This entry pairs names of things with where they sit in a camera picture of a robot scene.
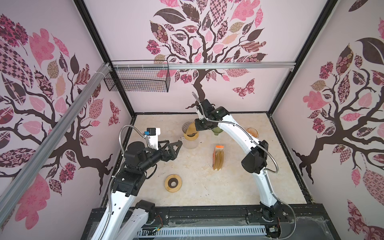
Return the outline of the beige paper coffee filter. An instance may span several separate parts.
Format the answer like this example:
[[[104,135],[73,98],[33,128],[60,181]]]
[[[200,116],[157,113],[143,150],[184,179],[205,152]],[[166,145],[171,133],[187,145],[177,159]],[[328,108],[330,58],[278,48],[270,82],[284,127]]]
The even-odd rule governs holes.
[[[187,128],[186,134],[195,133],[195,132],[198,132],[196,130],[196,125],[195,125],[195,123],[191,123],[189,125],[189,127]]]

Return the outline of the wooden dripper ring holder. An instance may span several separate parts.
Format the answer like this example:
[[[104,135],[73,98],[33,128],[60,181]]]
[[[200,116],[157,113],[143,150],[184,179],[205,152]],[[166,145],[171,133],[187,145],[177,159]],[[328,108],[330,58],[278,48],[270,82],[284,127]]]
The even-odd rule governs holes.
[[[184,138],[187,141],[195,141],[198,137],[199,137],[199,133],[198,132],[190,133],[190,134],[184,134]]]

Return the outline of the grey glass dripper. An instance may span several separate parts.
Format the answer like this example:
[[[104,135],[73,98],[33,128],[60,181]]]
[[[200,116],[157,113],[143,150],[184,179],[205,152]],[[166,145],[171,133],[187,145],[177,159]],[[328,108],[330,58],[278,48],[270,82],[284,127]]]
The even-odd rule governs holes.
[[[182,126],[182,131],[184,135],[188,137],[194,137],[197,133],[194,122],[186,122]]]

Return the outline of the green glass dripper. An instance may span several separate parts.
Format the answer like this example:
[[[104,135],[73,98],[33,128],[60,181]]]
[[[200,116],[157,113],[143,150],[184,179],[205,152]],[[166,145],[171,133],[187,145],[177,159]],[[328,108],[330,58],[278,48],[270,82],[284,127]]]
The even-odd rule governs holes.
[[[220,133],[223,132],[223,130],[219,127],[213,128],[212,132],[214,133],[215,136],[218,136]]]

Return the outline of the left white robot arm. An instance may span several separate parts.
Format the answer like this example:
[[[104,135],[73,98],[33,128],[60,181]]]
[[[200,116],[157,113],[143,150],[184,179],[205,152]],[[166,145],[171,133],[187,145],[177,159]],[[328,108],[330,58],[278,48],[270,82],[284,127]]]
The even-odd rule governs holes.
[[[155,219],[155,204],[141,200],[134,204],[143,185],[150,178],[147,171],[158,162],[173,161],[182,141],[158,142],[157,149],[143,142],[132,142],[124,152],[125,162],[108,187],[108,206],[92,235],[93,240],[132,240],[141,228]]]

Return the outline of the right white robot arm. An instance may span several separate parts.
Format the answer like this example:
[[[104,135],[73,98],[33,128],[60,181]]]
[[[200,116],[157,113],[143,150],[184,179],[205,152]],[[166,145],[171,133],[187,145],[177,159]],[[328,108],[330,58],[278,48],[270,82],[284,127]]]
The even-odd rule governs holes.
[[[195,119],[197,131],[212,130],[216,127],[227,133],[245,152],[241,164],[244,170],[255,178],[260,194],[262,218],[272,222],[277,215],[280,200],[276,197],[270,182],[267,168],[269,144],[259,141],[240,126],[223,107],[215,108],[208,100],[198,101],[198,118]]]

